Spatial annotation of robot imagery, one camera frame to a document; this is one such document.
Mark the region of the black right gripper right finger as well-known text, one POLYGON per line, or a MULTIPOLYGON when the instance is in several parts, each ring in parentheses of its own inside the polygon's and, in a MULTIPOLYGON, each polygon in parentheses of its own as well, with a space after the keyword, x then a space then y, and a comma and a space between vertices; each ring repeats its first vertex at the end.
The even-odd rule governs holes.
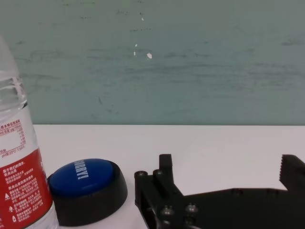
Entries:
POLYGON ((280 182, 288 191, 305 190, 305 163, 294 155, 282 155, 280 182))

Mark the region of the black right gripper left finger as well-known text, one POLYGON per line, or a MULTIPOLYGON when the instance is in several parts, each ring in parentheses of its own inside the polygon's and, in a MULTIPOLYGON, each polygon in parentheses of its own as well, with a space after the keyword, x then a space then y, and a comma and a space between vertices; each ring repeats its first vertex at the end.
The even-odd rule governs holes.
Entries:
POLYGON ((196 212, 188 211, 186 196, 174 184, 172 155, 159 155, 159 168, 151 175, 137 171, 135 205, 149 229, 196 229, 196 212))

